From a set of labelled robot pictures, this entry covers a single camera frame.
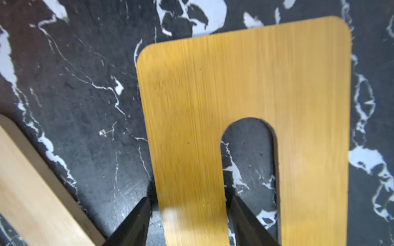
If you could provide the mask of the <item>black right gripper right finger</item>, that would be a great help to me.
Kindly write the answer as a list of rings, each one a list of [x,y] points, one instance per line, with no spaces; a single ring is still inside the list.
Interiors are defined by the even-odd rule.
[[[279,246],[240,197],[233,196],[230,214],[237,246]]]

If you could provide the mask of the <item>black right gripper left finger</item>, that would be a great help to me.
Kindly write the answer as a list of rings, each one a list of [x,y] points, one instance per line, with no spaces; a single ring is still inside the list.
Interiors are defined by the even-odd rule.
[[[145,246],[150,218],[150,199],[144,197],[103,246]]]

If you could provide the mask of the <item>yellow bamboo box lid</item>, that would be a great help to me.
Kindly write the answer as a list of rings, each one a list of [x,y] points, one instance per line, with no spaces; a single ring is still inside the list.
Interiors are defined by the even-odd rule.
[[[352,35],[337,16],[151,44],[136,64],[169,246],[227,246],[238,195],[284,246],[347,243]]]

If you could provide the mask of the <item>light wooden lid board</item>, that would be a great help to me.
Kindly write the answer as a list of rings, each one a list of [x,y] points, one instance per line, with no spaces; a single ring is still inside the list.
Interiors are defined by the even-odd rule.
[[[105,239],[18,126],[1,116],[1,215],[29,246]]]

